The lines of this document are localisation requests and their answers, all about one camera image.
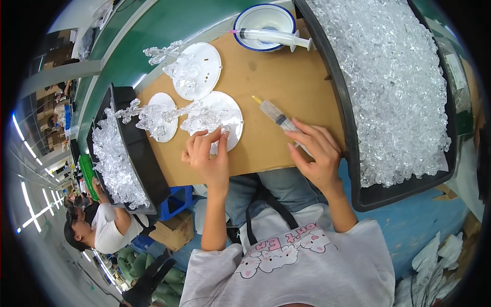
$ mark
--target hand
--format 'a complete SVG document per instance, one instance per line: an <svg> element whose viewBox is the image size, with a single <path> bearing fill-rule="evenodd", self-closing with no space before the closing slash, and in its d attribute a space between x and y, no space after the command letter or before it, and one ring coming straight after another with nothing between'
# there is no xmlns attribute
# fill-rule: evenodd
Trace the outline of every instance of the hand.
<svg viewBox="0 0 491 307"><path fill-rule="evenodd" d="M208 130L196 132L186 142L181 160L191 164L191 167L204 179L208 193L218 193L225 197L228 193L228 132L220 133L221 128L207 136ZM218 156L210 158L212 143L218 141Z"/></svg>
<svg viewBox="0 0 491 307"><path fill-rule="evenodd" d="M329 200L344 195L343 184L338 175L341 150L326 128L309 126L293 119L301 130L285 131L285 134L305 145L315 162L307 163L292 145L288 144L290 156L300 172L307 177Z"/></svg>
<svg viewBox="0 0 491 307"><path fill-rule="evenodd" d="M92 177L92 187L94 189L94 192L100 196L100 195L103 195L104 194L104 190L102 189L101 185L98 184L98 180L97 178L94 176Z"/></svg>

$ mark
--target white t-shirt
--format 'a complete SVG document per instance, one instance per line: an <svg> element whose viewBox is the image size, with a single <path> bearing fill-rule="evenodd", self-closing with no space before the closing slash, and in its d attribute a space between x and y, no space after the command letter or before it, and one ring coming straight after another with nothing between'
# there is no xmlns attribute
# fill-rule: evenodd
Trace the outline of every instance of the white t-shirt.
<svg viewBox="0 0 491 307"><path fill-rule="evenodd" d="M263 210L251 223L258 243L244 258L240 244L194 250L180 306L391 307L394 267L379 224L364 220L345 233L327 231L324 206L293 214L300 225L294 230L273 209ZM263 231L274 235L265 237Z"/></svg>
<svg viewBox="0 0 491 307"><path fill-rule="evenodd" d="M130 228L128 228L126 234L123 236L114 224L114 220L117 219L116 210L108 203L100 204L92 221L92 229L95 229L95 249L102 253L110 254L130 244L143 231L143 227L138 223L133 214L130 214L130 216ZM147 216L138 214L138 217L148 227Z"/></svg>

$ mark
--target finger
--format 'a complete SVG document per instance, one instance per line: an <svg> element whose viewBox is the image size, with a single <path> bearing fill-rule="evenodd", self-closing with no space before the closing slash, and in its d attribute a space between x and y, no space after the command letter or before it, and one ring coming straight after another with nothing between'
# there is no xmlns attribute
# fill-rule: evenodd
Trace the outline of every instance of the finger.
<svg viewBox="0 0 491 307"><path fill-rule="evenodd" d="M324 134L322 134L321 131L315 129L313 126L306 125L306 124L300 122L296 118L293 118L293 123L295 123L295 125L303 133L313 137L324 151L329 152L333 149L332 145L329 143L329 141L326 139L326 137L324 136Z"/></svg>
<svg viewBox="0 0 491 307"><path fill-rule="evenodd" d="M339 145L336 143L336 141L334 140L334 138L332 137L332 135L329 133L329 131L326 128L315 126L315 125L312 125L312 127L319 130L326 137L326 139L329 141L329 143L332 145L332 147L338 153L341 153L341 149L339 148Z"/></svg>
<svg viewBox="0 0 491 307"><path fill-rule="evenodd" d="M227 153L227 142L228 142L229 132L227 131L225 134L222 134L220 140L218 141L218 158L225 158Z"/></svg>
<svg viewBox="0 0 491 307"><path fill-rule="evenodd" d="M188 150L188 154L192 154L192 149L194 145L194 141L197 137L205 136L208 133L208 130L205 131L197 131L192 134L192 136L186 141L186 149Z"/></svg>
<svg viewBox="0 0 491 307"><path fill-rule="evenodd" d="M189 152L187 149L182 152L181 161L186 163L191 163L191 157L189 156Z"/></svg>
<svg viewBox="0 0 491 307"><path fill-rule="evenodd" d="M306 174L310 170L310 165L303 159L299 151L292 144L288 143L288 149L290 150L290 157L295 165L299 168L302 174Z"/></svg>
<svg viewBox="0 0 491 307"><path fill-rule="evenodd" d="M209 160L210 159L210 149L212 148L212 143L218 141L221 136L221 127L215 129L209 135L203 137L203 141L199 147L198 156L200 159Z"/></svg>
<svg viewBox="0 0 491 307"><path fill-rule="evenodd" d="M314 156L314 159L324 155L325 149L323 149L313 137L300 131L285 131L285 134L289 138L294 139L300 144L304 145L305 148L307 148L307 150Z"/></svg>

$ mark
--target blue stool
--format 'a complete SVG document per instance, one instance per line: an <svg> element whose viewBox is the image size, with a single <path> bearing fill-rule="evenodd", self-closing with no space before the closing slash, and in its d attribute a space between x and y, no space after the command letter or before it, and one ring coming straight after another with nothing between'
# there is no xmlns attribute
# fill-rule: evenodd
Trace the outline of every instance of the blue stool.
<svg viewBox="0 0 491 307"><path fill-rule="evenodd" d="M191 206L195 201L192 199L192 186L170 188L170 196L161 205L160 220L167 221L179 212ZM169 209L168 200L172 201L172 208Z"/></svg>
<svg viewBox="0 0 491 307"><path fill-rule="evenodd" d="M150 238L150 237L147 237L147 236L136 236L136 238L134 238L131 243L133 243L133 246L136 247L136 250L138 252L142 252L142 251L146 251L147 248L152 245L152 243L154 243L154 239Z"/></svg>

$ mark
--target black crate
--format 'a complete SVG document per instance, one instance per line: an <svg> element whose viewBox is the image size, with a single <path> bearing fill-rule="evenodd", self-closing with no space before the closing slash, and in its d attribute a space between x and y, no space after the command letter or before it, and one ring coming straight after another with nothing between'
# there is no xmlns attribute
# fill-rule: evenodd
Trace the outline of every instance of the black crate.
<svg viewBox="0 0 491 307"><path fill-rule="evenodd" d="M312 35L312 40L319 50L327 70L326 80L331 82L334 96L338 104L346 145L346 152L343 153L343 156L348 162L348 173L351 179L351 203L353 208L359 212L380 208L434 188L449 180L454 173L457 158L457 128L455 103L450 87L447 86L447 104L445 105L445 112L448 117L447 135L452 139L449 151L445 152L449 171L438 171L435 176L423 175L421 179L417 179L416 176L413 175L410 180L405 180L403 183L393 185L389 188L384 188L381 184L375 184L369 188L361 187L360 158L355 117L341 68L339 67L334 50L332 49L324 30L308 4L305 0L292 0L292 2L295 5L297 18L304 19L305 25ZM420 23L431 31L424 16L414 3L411 0L408 0L408 3ZM439 51L437 54L440 57L440 66L443 68L443 77L448 82L448 67L442 60Z"/></svg>
<svg viewBox="0 0 491 307"><path fill-rule="evenodd" d="M106 118L104 109L110 107L111 100L114 102L115 111L126 109L135 98L135 91L130 86L114 87L113 84L109 86L87 136L87 147L93 162L98 163L99 159L94 155L92 132L97 126L97 122ZM135 210L130 210L127 203L124 206L130 213L159 214L160 212L157 212L156 207L159 207L170 196L170 189L157 163L146 132L135 127L135 124L138 122L137 116L133 117L128 124L123 124L122 118L118 119L117 122L119 133L130 157L133 170L150 201L149 208L139 207ZM103 189L111 203L113 205L120 205L114 204L113 199L106 189L102 175L98 171L95 171L95 173L101 181Z"/></svg>

